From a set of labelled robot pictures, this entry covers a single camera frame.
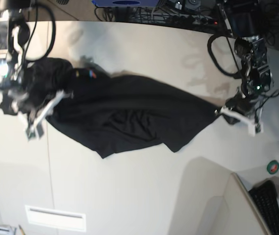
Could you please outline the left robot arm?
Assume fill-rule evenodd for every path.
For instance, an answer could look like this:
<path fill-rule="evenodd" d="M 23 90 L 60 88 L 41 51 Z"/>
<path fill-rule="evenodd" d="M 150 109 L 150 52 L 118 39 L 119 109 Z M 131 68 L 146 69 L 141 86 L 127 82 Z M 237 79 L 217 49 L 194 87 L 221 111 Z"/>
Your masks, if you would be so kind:
<path fill-rule="evenodd" d="M 216 10 L 221 30 L 208 39 L 208 54 L 221 73 L 241 80 L 236 95 L 226 101 L 224 108 L 260 125 L 265 102 L 279 94 L 268 94 L 273 80 L 264 39 L 267 23 L 261 6 L 257 0 L 218 0 Z M 220 37 L 235 39 L 230 50 L 233 59 L 241 62 L 236 72 L 225 71 L 213 54 L 212 43 Z"/>

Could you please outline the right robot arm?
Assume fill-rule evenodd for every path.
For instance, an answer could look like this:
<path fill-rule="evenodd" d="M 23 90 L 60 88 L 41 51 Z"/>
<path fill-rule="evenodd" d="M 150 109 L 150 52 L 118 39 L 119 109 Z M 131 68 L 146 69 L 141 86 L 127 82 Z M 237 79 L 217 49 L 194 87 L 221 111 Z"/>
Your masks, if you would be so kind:
<path fill-rule="evenodd" d="M 48 13 L 52 31 L 46 52 L 30 59 L 27 54 L 34 36 L 24 10 Z M 28 129 L 39 127 L 67 96 L 58 84 L 73 67 L 64 59 L 50 58 L 56 38 L 56 20 L 49 6 L 36 0 L 0 0 L 0 108 L 5 114 L 21 116 Z"/>

